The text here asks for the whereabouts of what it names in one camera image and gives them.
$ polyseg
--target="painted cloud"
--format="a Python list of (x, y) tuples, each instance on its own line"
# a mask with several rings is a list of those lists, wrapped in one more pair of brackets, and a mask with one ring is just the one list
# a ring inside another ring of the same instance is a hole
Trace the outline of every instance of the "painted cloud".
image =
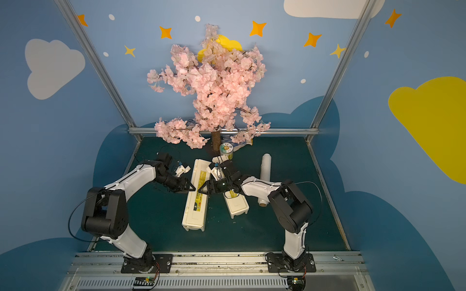
[[(323, 17), (357, 19), (366, 0), (285, 0), (285, 12), (295, 17)], [(376, 0), (371, 17), (374, 17), (385, 0)]]
[(26, 62), (31, 70), (27, 87), (31, 94), (44, 100), (76, 77), (85, 65), (81, 52), (69, 49), (61, 41), (32, 39), (26, 44)]

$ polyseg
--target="yellow cloud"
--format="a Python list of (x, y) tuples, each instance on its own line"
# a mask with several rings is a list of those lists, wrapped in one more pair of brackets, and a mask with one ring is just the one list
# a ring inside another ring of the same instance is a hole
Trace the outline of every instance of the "yellow cloud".
[(393, 115), (450, 179), (466, 184), (466, 81), (440, 77), (388, 100)]
[[(218, 39), (216, 40), (221, 46), (226, 48), (229, 51), (232, 51), (233, 49), (236, 49), (237, 51), (242, 51), (243, 47), (238, 41), (231, 41), (229, 40), (226, 36), (219, 34)], [(202, 62), (202, 58), (204, 57), (204, 51), (205, 49), (201, 49), (198, 52), (198, 61)]]

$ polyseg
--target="metal bar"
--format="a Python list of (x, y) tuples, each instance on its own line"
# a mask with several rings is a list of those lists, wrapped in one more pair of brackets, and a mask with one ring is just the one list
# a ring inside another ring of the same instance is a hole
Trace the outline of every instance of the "metal bar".
[[(134, 134), (155, 134), (155, 128), (153, 127), (130, 127), (128, 132)], [(235, 135), (238, 133), (237, 129), (220, 131), (222, 135)], [(319, 129), (269, 129), (262, 132), (263, 135), (316, 135), (319, 133)], [(202, 135), (210, 135), (209, 131), (201, 131)]]
[[(327, 89), (327, 92), (325, 92), (324, 98), (322, 99), (322, 102), (317, 112), (315, 113), (314, 119), (311, 123), (311, 128), (319, 128), (320, 122), (322, 121), (322, 118), (325, 112), (327, 111), (330, 102), (332, 101), (333, 95), (335, 95), (338, 85), (340, 84), (340, 81), (342, 80), (343, 75), (345, 74), (346, 68), (348, 67), (351, 58), (353, 57), (353, 54), (356, 51), (357, 45), (359, 44), (359, 41), (363, 37), (364, 31), (367, 28), (375, 2), (376, 0), (366, 1), (361, 15), (359, 15), (359, 19), (357, 20), (357, 23), (353, 29), (353, 32), (349, 37), (348, 43), (346, 44), (346, 49), (343, 53), (343, 57), (341, 57), (340, 62), (338, 63), (338, 66), (336, 67), (335, 73), (332, 77), (332, 81), (330, 82), (330, 85)], [(310, 141), (311, 139), (311, 135), (308, 135), (306, 137), (306, 140), (308, 141)]]
[(140, 146), (141, 146), (141, 142), (138, 141), (137, 144), (136, 144), (136, 147), (134, 148), (133, 154), (131, 155), (131, 159), (128, 162), (128, 165), (126, 166), (126, 169), (124, 170), (123, 176), (126, 175), (130, 171), (131, 165), (133, 164), (133, 161), (134, 161), (134, 157), (135, 157), (137, 151), (139, 150)]
[(310, 141), (306, 141), (306, 143), (308, 144), (309, 153), (311, 154), (312, 161), (314, 162), (315, 169), (317, 170), (317, 175), (319, 176), (319, 180), (322, 184), (323, 191), (329, 202), (329, 206), (330, 206), (330, 209), (332, 210), (333, 218), (335, 219), (338, 230), (340, 231), (340, 235), (342, 236), (343, 241), (345, 242), (346, 249), (351, 250), (350, 244), (348, 243), (348, 239), (346, 238), (345, 231), (343, 230), (342, 222), (340, 221), (340, 217), (338, 216), (338, 213), (336, 212), (336, 208), (335, 208), (335, 205), (333, 204), (332, 197), (330, 196), (329, 189), (327, 188), (327, 184), (325, 183), (325, 180), (323, 178), (322, 171), (319, 167), (319, 163), (317, 162), (317, 157), (315, 156), (315, 153), (314, 153), (314, 150), (312, 149)]
[[(126, 121), (129, 127), (136, 127), (136, 123), (134, 122), (131, 114), (126, 107), (123, 99), (121, 98), (118, 89), (116, 88), (115, 84), (113, 83), (112, 79), (110, 78), (109, 73), (105, 69), (102, 61), (99, 58), (99, 55), (94, 48), (89, 36), (86, 33), (86, 30), (82, 27), (81, 23), (76, 17), (76, 12), (73, 9), (73, 6), (68, 0), (55, 0), (58, 8), (60, 9), (63, 17), (65, 18), (66, 22), (68, 23), (69, 27), (75, 34), (78, 42), (81, 44), (82, 48), (84, 49), (86, 55), (88, 56), (92, 66), (96, 70), (97, 74), (99, 75), (102, 83), (104, 84), (105, 88), (107, 89), (110, 97), (115, 102), (116, 107), (120, 111), (123, 119)], [(142, 140), (141, 135), (135, 135), (138, 141)]]

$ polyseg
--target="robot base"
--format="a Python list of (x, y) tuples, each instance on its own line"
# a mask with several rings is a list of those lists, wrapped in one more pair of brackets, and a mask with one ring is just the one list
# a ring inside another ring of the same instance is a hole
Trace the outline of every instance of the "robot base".
[(314, 257), (311, 253), (303, 252), (296, 260), (292, 260), (285, 254), (267, 253), (265, 255), (269, 273), (304, 272), (315, 273)]
[(124, 257), (122, 274), (154, 274), (157, 272), (157, 264), (160, 273), (170, 273), (172, 254), (152, 254), (152, 248), (147, 245), (142, 257), (139, 259)]

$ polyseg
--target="white plastic box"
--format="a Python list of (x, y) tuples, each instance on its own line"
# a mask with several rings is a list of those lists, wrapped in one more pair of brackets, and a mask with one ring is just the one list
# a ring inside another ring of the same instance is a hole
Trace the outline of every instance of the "white plastic box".
[[(224, 162), (228, 160), (228, 156), (217, 156), (212, 159), (212, 162)], [(224, 177), (223, 171), (219, 169), (221, 177)], [(233, 192), (232, 190), (225, 192), (223, 195), (228, 211), (230, 212), (230, 217), (233, 219), (235, 215), (247, 214), (249, 210), (249, 204), (246, 201), (246, 197), (238, 193)]]
[(230, 212), (230, 217), (232, 219), (235, 215), (240, 215), (243, 213), (247, 214), (249, 210), (249, 204), (247, 204), (246, 197), (233, 192), (233, 190), (225, 192), (223, 197), (225, 198), (225, 202), (228, 207), (228, 211)]
[(196, 187), (196, 191), (188, 193), (186, 200), (185, 213), (183, 215), (182, 225), (186, 231), (206, 229), (207, 199), (205, 194), (198, 193), (199, 187), (205, 181), (210, 179), (207, 167), (211, 164), (209, 161), (197, 159), (192, 169), (191, 183)]

